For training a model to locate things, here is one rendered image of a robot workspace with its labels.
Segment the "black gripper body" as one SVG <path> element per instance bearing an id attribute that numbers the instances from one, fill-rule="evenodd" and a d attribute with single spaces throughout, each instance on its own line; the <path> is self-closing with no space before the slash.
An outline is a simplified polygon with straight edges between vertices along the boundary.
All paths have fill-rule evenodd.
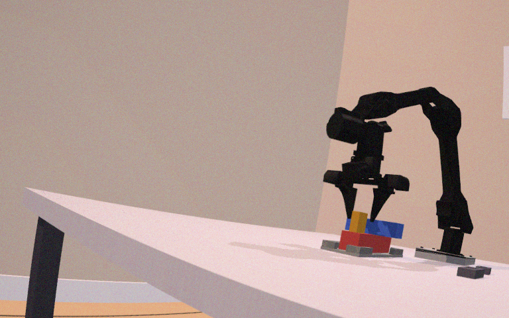
<path id="1" fill-rule="evenodd" d="M 384 156 L 382 155 L 381 149 L 370 146 L 358 146 L 357 150 L 353 151 L 353 155 L 357 156 L 357 160 L 359 161 L 365 161 L 365 158 L 368 156 L 376 157 L 378 170 L 375 172 L 375 178 L 373 178 L 373 180 L 370 180 L 369 176 L 363 179 L 343 179 L 343 173 L 341 171 L 327 170 L 327 172 L 324 174 L 323 182 L 349 187 L 353 187 L 353 184 L 363 184 L 370 186 L 376 185 L 378 186 L 377 188 L 387 189 L 390 191 L 394 191 L 394 189 L 400 191 L 409 191 L 409 179 L 405 176 L 385 174 L 382 178 L 382 174 L 380 174 L 380 165 L 381 160 L 384 161 Z"/>

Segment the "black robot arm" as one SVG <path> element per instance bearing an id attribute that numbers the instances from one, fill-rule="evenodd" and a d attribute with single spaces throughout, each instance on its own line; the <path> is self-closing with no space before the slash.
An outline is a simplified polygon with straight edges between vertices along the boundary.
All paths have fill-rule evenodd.
<path id="1" fill-rule="evenodd" d="M 429 103 L 434 103 L 431 106 Z M 431 123 L 431 129 L 439 140 L 443 195 L 436 201 L 438 229 L 443 229 L 439 252 L 461 256 L 464 233 L 471 234 L 473 223 L 468 205 L 461 192 L 457 135 L 461 129 L 461 110 L 448 97 L 434 87 L 415 91 L 392 93 L 379 91 L 363 95 L 352 111 L 343 107 L 335 108 L 326 126 L 329 138 L 383 149 L 384 133 L 392 132 L 386 121 L 369 121 L 393 115 L 397 110 L 421 105 L 424 115 Z M 352 159 L 353 158 L 353 159 Z M 378 170 L 375 156 L 365 161 L 351 157 L 351 162 L 342 164 L 343 179 L 375 178 Z M 372 172 L 370 176 L 370 172 Z M 457 227 L 460 229 L 454 229 Z"/>

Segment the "orange rectangular block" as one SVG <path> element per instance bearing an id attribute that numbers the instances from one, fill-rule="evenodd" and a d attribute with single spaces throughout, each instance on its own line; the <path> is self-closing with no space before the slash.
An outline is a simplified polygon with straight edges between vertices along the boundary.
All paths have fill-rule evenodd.
<path id="1" fill-rule="evenodd" d="M 365 233 L 367 213 L 352 211 L 349 231 L 353 233 Z"/>

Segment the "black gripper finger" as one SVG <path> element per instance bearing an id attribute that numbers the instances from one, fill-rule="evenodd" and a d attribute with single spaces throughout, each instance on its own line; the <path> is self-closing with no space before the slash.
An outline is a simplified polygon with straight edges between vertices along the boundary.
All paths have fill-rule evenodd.
<path id="1" fill-rule="evenodd" d="M 391 196 L 391 194 L 395 194 L 395 191 L 390 191 L 387 189 L 380 188 L 372 188 L 374 199 L 372 203 L 372 211 L 370 214 L 370 222 L 374 222 L 376 216 L 378 215 L 381 208 L 384 206 L 386 200 Z"/>
<path id="2" fill-rule="evenodd" d="M 355 204 L 355 198 L 357 194 L 357 188 L 338 184 L 335 184 L 335 187 L 338 187 L 340 192 L 342 193 L 343 199 L 345 201 L 345 210 L 347 213 L 347 218 L 351 219 L 352 211 L 354 209 Z"/>

